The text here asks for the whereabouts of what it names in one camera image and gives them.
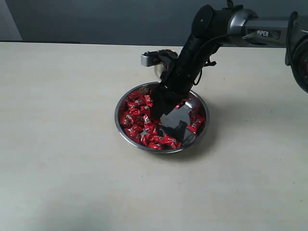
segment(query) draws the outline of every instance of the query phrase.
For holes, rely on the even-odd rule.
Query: robotic arm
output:
[[[146,52],[141,55],[141,64],[153,66],[167,64],[161,74],[161,83],[151,94],[152,119],[169,114],[197,85],[202,68],[214,66],[210,56],[224,44],[247,46],[275,45],[286,47],[285,64],[291,66],[298,85],[308,93],[308,17],[259,18],[242,5],[216,11],[205,5],[197,12],[189,35],[179,56],[169,50]]]

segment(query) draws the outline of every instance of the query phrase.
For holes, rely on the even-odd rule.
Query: stainless steel bowl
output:
[[[161,117],[162,126],[159,132],[161,133],[161,135],[166,134],[182,142],[182,146],[180,148],[168,149],[168,150],[150,149],[131,140],[124,132],[123,127],[120,125],[120,119],[124,114],[124,112],[127,110],[126,100],[128,100],[128,95],[131,94],[133,91],[137,90],[146,94],[150,89],[154,89],[158,84],[159,82],[145,83],[128,91],[120,99],[119,103],[115,108],[115,124],[118,131],[123,136],[123,138],[137,148],[152,153],[160,153],[160,154],[179,152],[181,150],[184,150],[192,146],[194,143],[198,142],[205,135],[210,122],[209,111],[205,102],[201,99],[201,97],[198,94],[196,94],[192,90],[190,91],[189,94],[189,100],[186,101],[186,104],[183,107],[181,107],[180,109],[174,109],[168,115],[163,115]],[[197,108],[199,108],[199,115],[205,117],[205,122],[198,129],[197,134],[194,134],[186,127],[190,124],[190,117],[188,112],[192,109],[197,109]]]

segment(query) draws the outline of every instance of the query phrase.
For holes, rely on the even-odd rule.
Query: white table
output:
[[[285,50],[221,48],[193,88],[208,133],[155,155],[114,109],[157,80],[140,54],[159,48],[0,43],[0,230],[307,230],[308,95]]]

